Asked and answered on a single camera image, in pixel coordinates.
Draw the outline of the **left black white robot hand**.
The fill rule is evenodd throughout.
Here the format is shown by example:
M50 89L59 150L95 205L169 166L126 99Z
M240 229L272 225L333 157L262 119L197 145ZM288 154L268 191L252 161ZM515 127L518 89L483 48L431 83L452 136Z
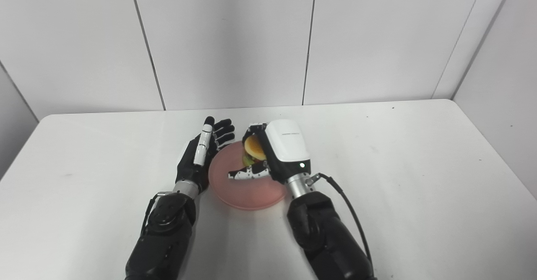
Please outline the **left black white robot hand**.
M204 121L200 133L188 142L177 165L176 185L187 182L201 194L209 187L209 166L213 158L235 139L230 118L218 122L211 116Z

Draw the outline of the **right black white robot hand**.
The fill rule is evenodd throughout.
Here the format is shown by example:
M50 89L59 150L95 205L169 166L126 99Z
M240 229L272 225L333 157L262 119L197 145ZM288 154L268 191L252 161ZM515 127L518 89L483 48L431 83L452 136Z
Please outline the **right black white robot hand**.
M252 123L241 141L244 148L250 137L257 138L264 157L251 166L230 171L227 175L229 179L270 176L274 181L286 184L288 179L296 175L311 175L310 154L298 122L278 119L270 123Z

